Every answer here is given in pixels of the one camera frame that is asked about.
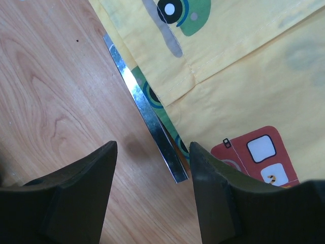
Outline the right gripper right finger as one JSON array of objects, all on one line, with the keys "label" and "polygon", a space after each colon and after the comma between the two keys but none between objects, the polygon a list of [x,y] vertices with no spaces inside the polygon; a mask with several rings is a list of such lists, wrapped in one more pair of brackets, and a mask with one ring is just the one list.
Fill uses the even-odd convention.
[{"label": "right gripper right finger", "polygon": [[197,142],[190,170],[203,243],[324,243],[324,181],[291,188],[254,179]]}]

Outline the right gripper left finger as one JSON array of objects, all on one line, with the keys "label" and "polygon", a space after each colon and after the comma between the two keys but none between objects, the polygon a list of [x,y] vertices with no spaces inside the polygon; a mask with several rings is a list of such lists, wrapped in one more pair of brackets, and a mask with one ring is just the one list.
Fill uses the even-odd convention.
[{"label": "right gripper left finger", "polygon": [[117,162],[109,141],[22,186],[1,188],[1,243],[99,243]]}]

